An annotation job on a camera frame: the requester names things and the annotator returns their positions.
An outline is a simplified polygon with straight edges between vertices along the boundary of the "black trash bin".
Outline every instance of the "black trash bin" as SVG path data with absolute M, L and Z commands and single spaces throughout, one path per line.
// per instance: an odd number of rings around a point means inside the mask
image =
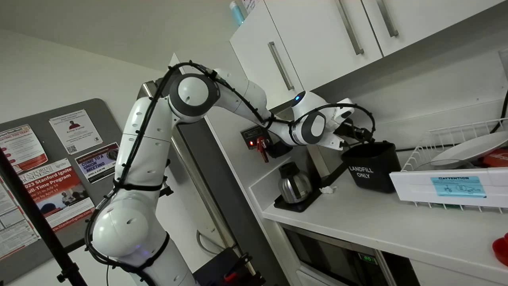
M 342 154 L 342 161 L 359 187 L 384 193 L 395 191 L 390 173 L 401 170 L 395 144 L 383 141 L 357 145 Z

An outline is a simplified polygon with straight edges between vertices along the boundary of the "white countertop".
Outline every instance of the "white countertop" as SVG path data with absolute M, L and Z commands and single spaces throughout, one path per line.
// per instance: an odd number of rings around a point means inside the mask
M 263 217 L 323 235 L 391 252 L 501 284 L 508 267 L 492 251 L 492 242 L 508 232 L 508 214 L 478 210 L 416 207 L 396 193 L 356 186 L 349 172 L 302 213 L 273 205 Z

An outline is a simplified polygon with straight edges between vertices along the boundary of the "ceiling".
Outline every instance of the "ceiling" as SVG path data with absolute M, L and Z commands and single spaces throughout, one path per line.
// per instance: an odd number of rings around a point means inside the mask
M 228 41 L 231 0 L 3 0 L 0 28 L 166 70 L 173 52 Z

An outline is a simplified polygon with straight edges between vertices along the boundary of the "black pole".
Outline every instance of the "black pole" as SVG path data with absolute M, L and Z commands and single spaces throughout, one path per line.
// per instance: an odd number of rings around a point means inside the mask
M 62 243 L 56 234 L 49 226 L 46 218 L 42 215 L 25 185 L 14 171 L 14 168 L 9 163 L 4 152 L 0 149 L 0 176 L 2 176 L 5 184 L 11 190 L 12 195 L 18 200 L 19 205 L 25 212 L 26 216 L 34 225 L 35 229 L 39 232 L 44 243 L 49 248 L 49 251 L 55 258 L 58 265 L 62 269 L 60 275 L 57 276 L 58 281 L 63 282 L 65 278 L 69 280 L 73 286 L 87 286 L 83 277 L 79 273 L 79 268 L 76 263 L 72 262 L 71 258 L 64 249 Z

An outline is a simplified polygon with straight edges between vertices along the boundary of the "flyer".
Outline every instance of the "flyer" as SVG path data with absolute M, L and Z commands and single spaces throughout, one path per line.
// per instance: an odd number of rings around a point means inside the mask
M 48 161 L 48 157 L 30 125 L 0 132 L 0 147 L 18 174 Z
M 54 232 L 94 210 L 92 200 L 67 158 L 19 177 Z
M 49 123 L 69 155 L 103 142 L 84 109 L 51 118 Z
M 112 143 L 76 158 L 76 163 L 90 183 L 95 183 L 115 172 L 118 144 Z
M 38 239 L 34 227 L 0 179 L 0 260 Z

